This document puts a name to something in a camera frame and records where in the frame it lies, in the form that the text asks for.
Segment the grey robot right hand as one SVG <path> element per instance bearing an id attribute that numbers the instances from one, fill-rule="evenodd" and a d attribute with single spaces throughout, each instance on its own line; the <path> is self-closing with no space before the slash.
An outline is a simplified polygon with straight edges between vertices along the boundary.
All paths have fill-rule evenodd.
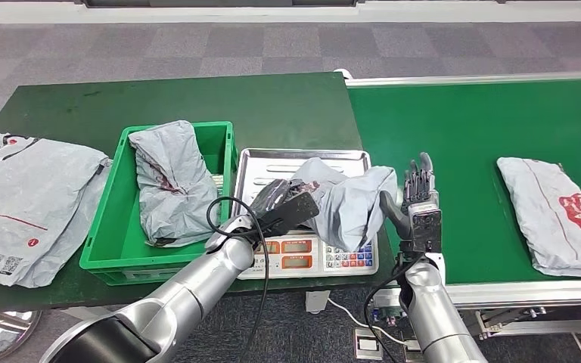
<path id="1" fill-rule="evenodd" d="M 401 204 L 389 192 L 382 191 L 380 208 L 403 240 L 423 244 L 441 241 L 442 212 L 428 153 L 419 153 L 419 161 L 412 160 L 405 171 Z"/>

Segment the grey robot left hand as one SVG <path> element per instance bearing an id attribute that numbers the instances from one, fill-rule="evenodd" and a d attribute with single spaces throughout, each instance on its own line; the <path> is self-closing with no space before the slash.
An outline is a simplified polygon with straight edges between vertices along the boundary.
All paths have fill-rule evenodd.
<path id="1" fill-rule="evenodd" d="M 311 195 L 314 190 L 313 184 L 300 179 L 274 179 L 255 196 L 250 209 L 260 219 L 280 215 L 283 219 L 304 221 L 319 214 Z"/>

